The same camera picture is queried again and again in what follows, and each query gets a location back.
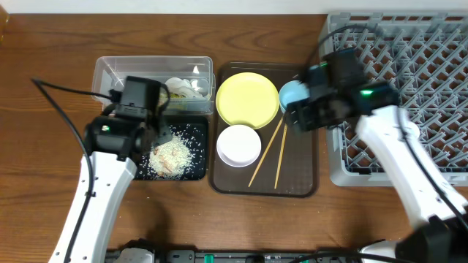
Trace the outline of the green snack wrapper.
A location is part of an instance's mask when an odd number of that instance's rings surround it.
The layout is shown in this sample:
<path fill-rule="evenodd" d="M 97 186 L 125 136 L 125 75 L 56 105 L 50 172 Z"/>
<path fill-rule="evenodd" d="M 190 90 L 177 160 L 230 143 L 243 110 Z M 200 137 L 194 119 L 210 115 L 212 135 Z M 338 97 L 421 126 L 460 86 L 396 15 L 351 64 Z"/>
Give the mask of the green snack wrapper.
<path fill-rule="evenodd" d="M 159 98 L 160 99 L 168 99 L 168 98 L 171 98 L 171 99 L 186 99 L 186 96 L 184 94 L 176 94 L 176 93 L 169 93 L 169 94 L 166 94 L 166 93 L 160 93 L 159 95 Z"/>

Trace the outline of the light blue bowl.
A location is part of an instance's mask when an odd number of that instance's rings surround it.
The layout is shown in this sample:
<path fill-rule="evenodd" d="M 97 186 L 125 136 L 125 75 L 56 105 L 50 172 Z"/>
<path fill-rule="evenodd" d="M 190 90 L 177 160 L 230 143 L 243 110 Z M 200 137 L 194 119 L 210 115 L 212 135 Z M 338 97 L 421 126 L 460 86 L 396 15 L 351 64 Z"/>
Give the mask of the light blue bowl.
<path fill-rule="evenodd" d="M 306 85 L 298 80 L 292 80 L 285 83 L 279 91 L 280 109 L 282 113 L 285 113 L 289 103 L 308 99 L 309 97 L 310 91 Z"/>

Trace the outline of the white tissue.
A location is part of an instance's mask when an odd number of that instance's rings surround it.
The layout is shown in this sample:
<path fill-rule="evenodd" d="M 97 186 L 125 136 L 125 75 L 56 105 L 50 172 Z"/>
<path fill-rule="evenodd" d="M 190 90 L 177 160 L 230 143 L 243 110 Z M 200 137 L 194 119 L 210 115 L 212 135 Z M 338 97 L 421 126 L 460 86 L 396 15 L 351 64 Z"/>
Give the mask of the white tissue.
<path fill-rule="evenodd" d="M 184 94 L 187 98 L 202 98 L 203 95 L 196 91 L 187 79 L 172 77 L 165 82 L 170 93 Z"/>

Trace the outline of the white bowl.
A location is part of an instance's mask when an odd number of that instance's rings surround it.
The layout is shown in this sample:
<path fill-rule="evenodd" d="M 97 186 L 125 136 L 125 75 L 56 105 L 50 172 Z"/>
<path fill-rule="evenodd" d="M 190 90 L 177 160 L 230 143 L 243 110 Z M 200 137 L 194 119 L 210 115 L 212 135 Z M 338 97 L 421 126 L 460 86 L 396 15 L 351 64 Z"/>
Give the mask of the white bowl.
<path fill-rule="evenodd" d="M 224 129 L 216 141 L 219 158 L 231 167 L 241 168 L 252 164 L 260 155 L 262 143 L 258 133 L 245 125 Z"/>

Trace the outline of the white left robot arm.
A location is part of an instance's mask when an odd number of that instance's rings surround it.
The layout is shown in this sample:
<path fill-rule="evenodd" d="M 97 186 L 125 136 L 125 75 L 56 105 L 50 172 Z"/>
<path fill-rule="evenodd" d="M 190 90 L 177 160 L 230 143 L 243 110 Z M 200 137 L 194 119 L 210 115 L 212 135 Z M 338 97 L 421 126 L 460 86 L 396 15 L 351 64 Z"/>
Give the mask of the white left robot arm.
<path fill-rule="evenodd" d="M 78 187 L 51 262 L 103 262 L 140 156 L 167 142 L 164 116 L 99 115 L 85 130 Z"/>

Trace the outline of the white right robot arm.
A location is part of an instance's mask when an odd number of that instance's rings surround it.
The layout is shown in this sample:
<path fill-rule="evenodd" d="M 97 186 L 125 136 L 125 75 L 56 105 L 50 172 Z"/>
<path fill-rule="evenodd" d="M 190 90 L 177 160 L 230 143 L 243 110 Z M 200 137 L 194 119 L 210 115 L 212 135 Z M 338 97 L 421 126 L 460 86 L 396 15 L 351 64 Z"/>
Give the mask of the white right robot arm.
<path fill-rule="evenodd" d="M 289 102 L 289 127 L 308 131 L 357 118 L 355 133 L 375 155 L 404 206 L 412 234 L 357 252 L 327 252 L 361 262 L 466 262 L 467 199 L 446 181 L 421 145 L 398 92 L 387 83 L 329 87 L 326 94 Z"/>

